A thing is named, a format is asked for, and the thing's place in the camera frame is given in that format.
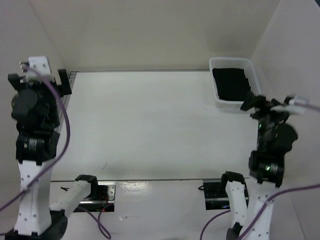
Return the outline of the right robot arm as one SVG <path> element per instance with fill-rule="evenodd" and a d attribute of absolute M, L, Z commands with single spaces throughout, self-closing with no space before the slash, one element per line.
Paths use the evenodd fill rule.
<path fill-rule="evenodd" d="M 285 173 L 285 155 L 298 139 L 287 120 L 289 103 L 248 92 L 241 111 L 254 109 L 250 117 L 258 121 L 256 149 L 248 159 L 249 179 L 237 172 L 221 176 L 219 192 L 229 199 L 231 226 L 228 240 L 268 240 L 274 201 Z"/>

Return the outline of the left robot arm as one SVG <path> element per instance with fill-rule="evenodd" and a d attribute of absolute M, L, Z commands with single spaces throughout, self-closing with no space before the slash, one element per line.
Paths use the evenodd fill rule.
<path fill-rule="evenodd" d="M 8 81 L 16 90 L 11 101 L 11 117 L 16 121 L 18 137 L 15 158 L 20 172 L 20 192 L 14 227 L 4 233 L 7 240 L 60 240 L 68 219 L 80 202 L 98 197 L 100 188 L 94 175 L 79 175 L 73 185 L 55 203 L 50 203 L 54 166 L 62 158 L 57 153 L 59 112 L 66 108 L 63 92 L 50 73 L 25 67 L 25 76 L 10 74 Z"/>

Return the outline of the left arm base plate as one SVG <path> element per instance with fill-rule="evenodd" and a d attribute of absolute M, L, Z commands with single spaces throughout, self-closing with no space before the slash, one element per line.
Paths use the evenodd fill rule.
<path fill-rule="evenodd" d="M 74 213 L 89 211 L 92 213 L 114 212 L 115 210 L 116 183 L 99 181 L 95 196 L 84 198 Z"/>

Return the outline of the black pleated skirt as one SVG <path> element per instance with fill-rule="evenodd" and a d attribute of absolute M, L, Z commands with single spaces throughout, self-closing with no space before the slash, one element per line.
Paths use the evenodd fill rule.
<path fill-rule="evenodd" d="M 245 71 L 241 68 L 214 68 L 212 75 L 220 100 L 243 102 L 251 90 Z"/>

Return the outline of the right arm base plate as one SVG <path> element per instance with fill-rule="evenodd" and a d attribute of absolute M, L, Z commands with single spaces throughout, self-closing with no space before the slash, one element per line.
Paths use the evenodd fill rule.
<path fill-rule="evenodd" d="M 232 209 L 243 212 L 249 203 L 245 177 L 235 172 L 225 172 L 220 179 L 204 180 L 198 188 L 203 191 L 207 210 Z"/>

